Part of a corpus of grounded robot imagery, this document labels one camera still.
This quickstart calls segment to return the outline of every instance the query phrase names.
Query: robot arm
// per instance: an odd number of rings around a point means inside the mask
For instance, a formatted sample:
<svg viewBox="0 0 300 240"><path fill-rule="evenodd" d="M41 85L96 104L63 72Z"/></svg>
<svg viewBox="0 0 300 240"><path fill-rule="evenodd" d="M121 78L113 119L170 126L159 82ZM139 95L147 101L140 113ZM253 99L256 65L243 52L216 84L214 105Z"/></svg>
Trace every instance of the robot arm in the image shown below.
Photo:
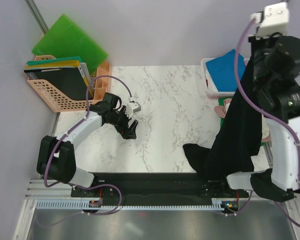
<svg viewBox="0 0 300 240"><path fill-rule="evenodd" d="M78 125L70 134L62 133L56 137L45 136L40 144L37 172L44 174L47 162L58 140L66 134L54 154L48 177L65 184L90 187L94 175L76 166L75 150L95 130L104 124L111 124L123 139L136 139L138 121L134 120L129 126L134 113L141 110L139 103L131 101L115 109L121 99L111 93L106 93L103 100L90 106L90 114L85 121Z"/></svg>
<svg viewBox="0 0 300 240"><path fill-rule="evenodd" d="M287 3L269 5L254 13L260 23L249 37L254 46L254 91L260 107L279 118L300 140L300 39L285 36L289 22ZM299 190L298 152L291 133L278 122L267 118L272 141L273 168L260 172L237 172L227 176L232 189L244 189L266 199L284 202Z"/></svg>

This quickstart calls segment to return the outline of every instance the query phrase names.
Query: white marble surface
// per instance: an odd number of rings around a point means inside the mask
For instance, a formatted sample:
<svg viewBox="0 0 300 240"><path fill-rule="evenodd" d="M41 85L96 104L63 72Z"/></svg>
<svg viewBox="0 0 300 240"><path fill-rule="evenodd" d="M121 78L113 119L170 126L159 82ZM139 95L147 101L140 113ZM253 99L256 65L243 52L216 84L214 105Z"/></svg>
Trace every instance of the white marble surface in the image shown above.
<svg viewBox="0 0 300 240"><path fill-rule="evenodd" d="M137 139L124 140L105 124L77 148L77 166L89 172L193 172L183 144L210 148L220 129L214 112L218 101L206 97L200 66L119 66L112 74L141 104L135 116ZM128 92L115 80L111 91L124 104L128 101ZM83 111L61 113L56 133L65 132L82 116ZM269 167L263 147L252 161L255 170Z"/></svg>

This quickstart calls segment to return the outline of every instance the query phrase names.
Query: metal floor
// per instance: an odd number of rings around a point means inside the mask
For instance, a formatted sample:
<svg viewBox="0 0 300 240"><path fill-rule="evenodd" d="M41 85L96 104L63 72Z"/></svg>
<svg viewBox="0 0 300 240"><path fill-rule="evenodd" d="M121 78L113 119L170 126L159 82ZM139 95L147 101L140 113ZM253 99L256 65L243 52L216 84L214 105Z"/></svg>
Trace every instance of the metal floor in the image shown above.
<svg viewBox="0 0 300 240"><path fill-rule="evenodd" d="M74 210L37 209L49 225ZM295 240L291 224L269 202L252 201L238 216L207 211L122 210L112 215L79 214L54 227L32 223L29 240Z"/></svg>

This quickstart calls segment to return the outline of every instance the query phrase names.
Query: green plastic board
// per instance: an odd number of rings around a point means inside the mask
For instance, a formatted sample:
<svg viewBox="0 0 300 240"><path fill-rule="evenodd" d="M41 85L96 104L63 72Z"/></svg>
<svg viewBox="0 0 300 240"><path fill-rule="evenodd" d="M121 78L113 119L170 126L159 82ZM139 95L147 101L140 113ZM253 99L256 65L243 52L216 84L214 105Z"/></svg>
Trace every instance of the green plastic board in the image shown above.
<svg viewBox="0 0 300 240"><path fill-rule="evenodd" d="M79 56L89 73L106 60L108 54L69 17L62 14L43 38L34 46L35 55L52 55L55 58Z"/></svg>

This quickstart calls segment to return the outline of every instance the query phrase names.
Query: plastic bin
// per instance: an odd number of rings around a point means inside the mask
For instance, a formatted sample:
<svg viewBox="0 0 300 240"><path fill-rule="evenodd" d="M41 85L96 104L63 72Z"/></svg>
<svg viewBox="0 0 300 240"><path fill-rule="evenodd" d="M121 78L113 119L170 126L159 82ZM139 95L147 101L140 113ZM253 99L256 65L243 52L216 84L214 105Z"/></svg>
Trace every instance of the plastic bin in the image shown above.
<svg viewBox="0 0 300 240"><path fill-rule="evenodd" d="M202 71L202 75L204 76L205 80L207 79L207 77L206 77L206 70L207 70L206 62L208 62L212 59L215 59L215 57L203 58L201 60L201 63L200 63L201 71ZM245 65L247 65L248 61L249 61L248 57L244 58L244 64ZM232 97L235 94L234 91L212 91L208 88L207 81L204 81L204 90L205 90L206 96L209 99L219 99L219 98Z"/></svg>
<svg viewBox="0 0 300 240"><path fill-rule="evenodd" d="M52 55L42 55L36 56L34 60L40 61L54 58L55 57ZM91 75L91 79L100 75L111 75L111 65L109 62L104 61ZM80 111L87 108L86 100L72 100L47 80L31 80L28 78L27 82L33 87L33 89L40 95L40 97L55 113ZM94 86L94 96L92 100L89 100L89 103L92 105L101 101L105 93L110 92L110 90L111 78L102 77L97 79Z"/></svg>

